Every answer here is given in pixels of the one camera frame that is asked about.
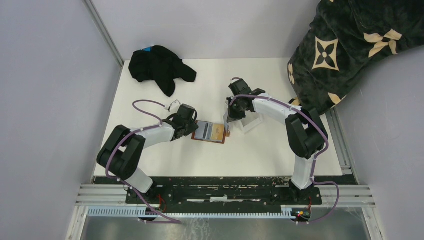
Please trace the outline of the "silver VIP credit card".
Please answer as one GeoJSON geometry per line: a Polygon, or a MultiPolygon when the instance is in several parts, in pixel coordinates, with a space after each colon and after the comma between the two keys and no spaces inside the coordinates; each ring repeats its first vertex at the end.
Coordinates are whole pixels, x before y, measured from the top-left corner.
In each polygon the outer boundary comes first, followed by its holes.
{"type": "Polygon", "coordinates": [[[228,113],[225,113],[223,116],[223,121],[224,121],[224,129],[225,129],[225,133],[228,134],[230,133],[230,125],[228,123],[228,113]]]}

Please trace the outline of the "gold credit card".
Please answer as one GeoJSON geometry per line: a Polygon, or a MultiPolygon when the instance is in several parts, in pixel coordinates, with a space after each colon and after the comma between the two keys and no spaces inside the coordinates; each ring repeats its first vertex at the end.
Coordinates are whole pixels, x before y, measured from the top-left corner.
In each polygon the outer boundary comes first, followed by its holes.
{"type": "Polygon", "coordinates": [[[223,142],[225,139],[226,129],[224,124],[214,123],[211,128],[210,140],[213,142],[223,142]]]}

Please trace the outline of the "brown leather card holder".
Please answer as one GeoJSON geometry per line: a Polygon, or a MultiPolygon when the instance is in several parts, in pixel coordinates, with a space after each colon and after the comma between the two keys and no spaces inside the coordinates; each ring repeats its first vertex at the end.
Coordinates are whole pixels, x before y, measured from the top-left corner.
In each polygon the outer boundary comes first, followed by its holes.
{"type": "Polygon", "coordinates": [[[215,144],[224,144],[231,136],[230,128],[222,123],[197,120],[198,129],[192,133],[191,139],[215,144]]]}

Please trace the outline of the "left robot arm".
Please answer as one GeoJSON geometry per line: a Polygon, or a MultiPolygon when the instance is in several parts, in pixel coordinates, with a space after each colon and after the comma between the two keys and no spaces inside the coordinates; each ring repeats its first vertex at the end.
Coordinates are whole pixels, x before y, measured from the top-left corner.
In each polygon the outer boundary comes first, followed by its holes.
{"type": "Polygon", "coordinates": [[[116,126],[97,155],[96,162],[105,168],[106,175],[112,174],[122,182],[138,190],[138,197],[149,204],[156,200],[158,191],[154,181],[140,168],[139,162],[144,149],[157,144],[172,142],[194,133],[197,111],[186,104],[177,112],[159,123],[142,128],[116,126]]]}

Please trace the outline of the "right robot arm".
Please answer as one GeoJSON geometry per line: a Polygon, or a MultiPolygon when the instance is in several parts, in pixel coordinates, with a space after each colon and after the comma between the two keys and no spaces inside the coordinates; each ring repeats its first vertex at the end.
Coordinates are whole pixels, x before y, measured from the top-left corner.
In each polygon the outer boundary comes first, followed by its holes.
{"type": "Polygon", "coordinates": [[[234,77],[228,87],[232,96],[226,99],[226,126],[251,112],[268,116],[286,127],[288,144],[295,155],[291,177],[294,187],[289,189],[288,196],[293,203],[302,204],[309,198],[308,188],[315,183],[317,158],[329,147],[328,134],[317,110],[282,102],[260,88],[252,90],[239,77],[234,77]]]}

